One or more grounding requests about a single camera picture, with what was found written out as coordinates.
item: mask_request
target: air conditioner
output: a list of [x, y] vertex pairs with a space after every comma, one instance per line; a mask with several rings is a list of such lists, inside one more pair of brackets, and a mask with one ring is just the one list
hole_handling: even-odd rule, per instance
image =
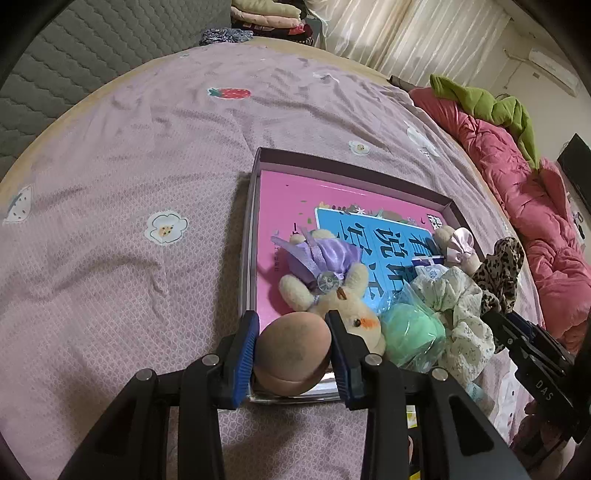
[[565, 69], [560, 63], [551, 59], [548, 55], [541, 52], [537, 48], [532, 48], [530, 50], [530, 55], [528, 58], [531, 63], [534, 63], [539, 68], [547, 71], [561, 84], [563, 84], [564, 89], [569, 94], [571, 94], [573, 97], [577, 96], [581, 87], [581, 81], [574, 73]]

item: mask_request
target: green plastic bag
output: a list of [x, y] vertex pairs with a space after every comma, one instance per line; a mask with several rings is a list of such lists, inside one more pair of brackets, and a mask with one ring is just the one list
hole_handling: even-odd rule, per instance
[[386, 358], [415, 372], [431, 370], [443, 352], [445, 327], [407, 282], [401, 291], [382, 297], [378, 316], [386, 339]]

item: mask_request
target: pink book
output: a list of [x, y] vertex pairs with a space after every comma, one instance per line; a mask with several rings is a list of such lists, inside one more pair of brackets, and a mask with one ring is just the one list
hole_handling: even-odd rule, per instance
[[414, 275], [411, 259], [438, 255], [431, 234], [445, 224], [441, 213], [403, 200], [276, 171], [261, 171], [256, 254], [256, 311], [261, 331], [291, 312], [278, 290], [289, 273], [286, 252], [273, 235], [288, 241], [302, 228], [325, 228], [358, 245], [370, 270], [364, 300], [376, 307], [387, 290], [399, 290]]

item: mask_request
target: screw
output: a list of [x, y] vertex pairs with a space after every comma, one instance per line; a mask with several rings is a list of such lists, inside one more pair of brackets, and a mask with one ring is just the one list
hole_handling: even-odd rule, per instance
[[440, 382], [445, 382], [445, 380], [447, 380], [447, 377], [449, 377], [447, 370], [445, 370], [444, 368], [434, 368], [431, 372], [431, 375], [435, 380], [439, 380]]
[[213, 367], [220, 362], [220, 358], [215, 353], [210, 353], [209, 355], [204, 356], [201, 361], [203, 362], [203, 365]]
[[146, 380], [152, 378], [152, 371], [149, 368], [143, 368], [135, 374], [135, 378], [142, 382], [145, 382]]
[[382, 364], [382, 357], [377, 353], [370, 353], [369, 355], [365, 355], [365, 363], [377, 367]]

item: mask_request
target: strawberry print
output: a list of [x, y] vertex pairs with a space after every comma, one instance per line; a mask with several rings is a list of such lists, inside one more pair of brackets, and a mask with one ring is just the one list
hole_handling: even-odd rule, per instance
[[219, 98], [248, 98], [251, 95], [250, 91], [244, 88], [210, 88], [207, 94]]

